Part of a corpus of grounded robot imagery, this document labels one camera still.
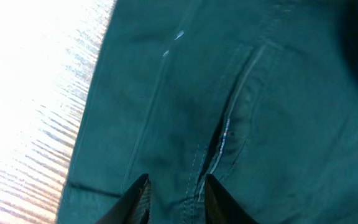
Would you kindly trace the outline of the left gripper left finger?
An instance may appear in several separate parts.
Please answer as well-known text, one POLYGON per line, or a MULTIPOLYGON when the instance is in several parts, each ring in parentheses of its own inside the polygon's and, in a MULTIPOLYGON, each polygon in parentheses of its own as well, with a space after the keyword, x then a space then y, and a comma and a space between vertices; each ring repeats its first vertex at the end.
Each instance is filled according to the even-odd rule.
POLYGON ((149 224, 152 184, 142 174, 96 224, 149 224))

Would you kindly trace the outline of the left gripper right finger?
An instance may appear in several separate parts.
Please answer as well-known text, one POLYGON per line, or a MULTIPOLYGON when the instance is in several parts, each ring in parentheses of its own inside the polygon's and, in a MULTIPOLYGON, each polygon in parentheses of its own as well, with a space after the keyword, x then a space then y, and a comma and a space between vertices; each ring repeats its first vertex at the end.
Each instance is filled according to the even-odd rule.
POLYGON ((204 207, 205 224, 258 224, 213 174, 205 178, 204 207))

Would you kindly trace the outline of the black shorts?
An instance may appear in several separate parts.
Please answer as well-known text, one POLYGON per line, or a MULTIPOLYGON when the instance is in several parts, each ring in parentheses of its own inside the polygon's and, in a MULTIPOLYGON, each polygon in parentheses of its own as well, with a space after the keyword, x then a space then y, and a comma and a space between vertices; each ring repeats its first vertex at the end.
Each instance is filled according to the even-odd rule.
POLYGON ((119 0, 57 222, 144 173, 152 223, 203 223, 207 174, 260 223, 358 223, 358 1, 119 0))

